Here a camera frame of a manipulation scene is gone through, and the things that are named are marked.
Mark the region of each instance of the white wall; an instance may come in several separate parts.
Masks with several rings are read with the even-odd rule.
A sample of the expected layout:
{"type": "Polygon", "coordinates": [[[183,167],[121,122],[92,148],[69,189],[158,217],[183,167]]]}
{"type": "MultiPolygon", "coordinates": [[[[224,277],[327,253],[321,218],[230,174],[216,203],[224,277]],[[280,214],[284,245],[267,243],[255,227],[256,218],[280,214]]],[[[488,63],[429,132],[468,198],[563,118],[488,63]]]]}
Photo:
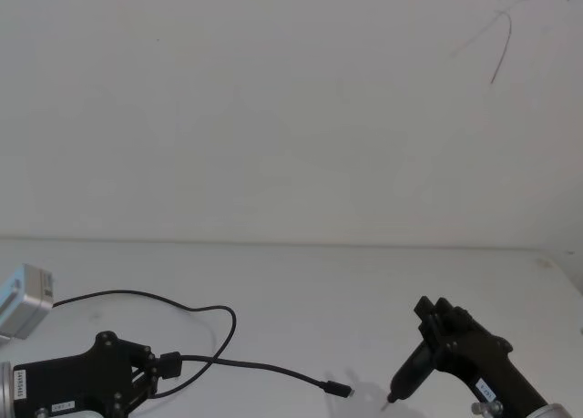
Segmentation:
{"type": "Polygon", "coordinates": [[[0,0],[0,235],[577,251],[582,0],[517,1],[0,0]]]}
{"type": "MultiPolygon", "coordinates": [[[[583,416],[583,300],[536,252],[0,242],[2,277],[22,261],[56,274],[58,299],[125,287],[192,305],[229,303],[240,328],[225,357],[358,379],[353,399],[327,404],[319,390],[279,375],[215,368],[171,402],[144,406],[140,418],[469,416],[472,394],[439,373],[379,414],[391,375],[420,341],[413,306],[423,294],[448,297],[509,339],[512,361],[543,396],[583,416]]],[[[55,309],[29,340],[3,347],[2,359],[82,352],[109,329],[156,353],[210,353],[228,323],[132,298],[88,301],[55,309]]]]}

